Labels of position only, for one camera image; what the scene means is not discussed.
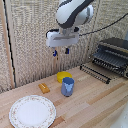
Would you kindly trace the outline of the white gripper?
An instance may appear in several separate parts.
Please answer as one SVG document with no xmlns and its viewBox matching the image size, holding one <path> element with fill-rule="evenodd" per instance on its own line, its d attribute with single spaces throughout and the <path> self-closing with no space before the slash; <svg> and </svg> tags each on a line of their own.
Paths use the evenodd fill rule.
<svg viewBox="0 0 128 128">
<path fill-rule="evenodd" d="M 48 47 L 69 46 L 76 44 L 79 40 L 79 28 L 75 27 L 71 31 L 66 29 L 51 29 L 46 33 L 46 45 Z M 65 54 L 69 54 L 69 48 L 65 49 Z M 53 56 L 58 55 L 57 50 L 53 49 Z"/>
</svg>

